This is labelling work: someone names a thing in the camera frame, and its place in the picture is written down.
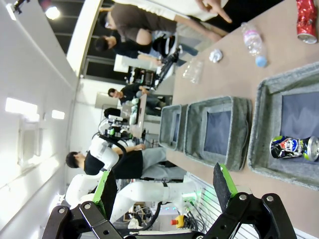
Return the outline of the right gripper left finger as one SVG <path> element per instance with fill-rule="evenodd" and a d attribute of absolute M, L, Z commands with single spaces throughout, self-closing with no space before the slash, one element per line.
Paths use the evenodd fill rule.
<path fill-rule="evenodd" d="M 114 173 L 103 172 L 92 199 L 86 199 L 75 208 L 56 206 L 47 221 L 43 239 L 79 239 L 92 232 L 95 239 L 121 239 L 111 223 L 111 214 L 117 194 Z"/>

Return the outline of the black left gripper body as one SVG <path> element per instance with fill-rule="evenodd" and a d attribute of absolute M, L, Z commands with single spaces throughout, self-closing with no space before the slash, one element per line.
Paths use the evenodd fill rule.
<path fill-rule="evenodd" d="M 99 125 L 99 133 L 113 139 L 131 139 L 132 134 L 126 125 L 110 123 L 108 121 L 101 122 Z"/>

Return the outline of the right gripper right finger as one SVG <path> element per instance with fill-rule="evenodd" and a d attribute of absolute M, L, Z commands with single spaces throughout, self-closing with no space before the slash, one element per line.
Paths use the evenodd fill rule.
<path fill-rule="evenodd" d="M 295 239 L 296 233 L 279 195 L 261 198 L 239 192 L 224 164 L 213 171 L 213 187 L 222 213 L 205 239 L 233 239 L 242 225 L 252 225 L 260 239 Z"/>

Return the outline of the person's left hand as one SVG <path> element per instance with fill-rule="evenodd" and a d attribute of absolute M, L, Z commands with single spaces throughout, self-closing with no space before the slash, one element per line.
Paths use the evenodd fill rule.
<path fill-rule="evenodd" d="M 202 11 L 217 14 L 221 16 L 226 22 L 232 23 L 232 19 L 221 7 L 220 0 L 196 0 L 195 2 Z"/>

